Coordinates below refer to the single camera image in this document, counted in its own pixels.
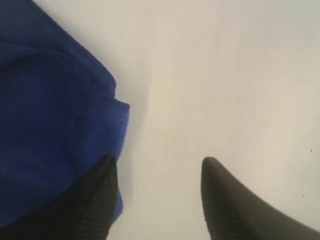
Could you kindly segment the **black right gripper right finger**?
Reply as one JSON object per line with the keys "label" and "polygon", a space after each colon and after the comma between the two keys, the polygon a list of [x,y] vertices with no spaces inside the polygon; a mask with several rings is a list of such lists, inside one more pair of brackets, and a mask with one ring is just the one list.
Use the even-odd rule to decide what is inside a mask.
{"label": "black right gripper right finger", "polygon": [[318,240],[320,233],[280,212],[237,180],[216,158],[201,168],[201,200],[212,240]]}

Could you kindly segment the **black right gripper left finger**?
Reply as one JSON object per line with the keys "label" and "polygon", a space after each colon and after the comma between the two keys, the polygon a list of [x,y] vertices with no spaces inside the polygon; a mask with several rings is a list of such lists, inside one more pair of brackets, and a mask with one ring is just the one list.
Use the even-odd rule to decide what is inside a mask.
{"label": "black right gripper left finger", "polygon": [[118,198],[117,164],[105,155],[52,202],[0,229],[2,240],[105,240]]}

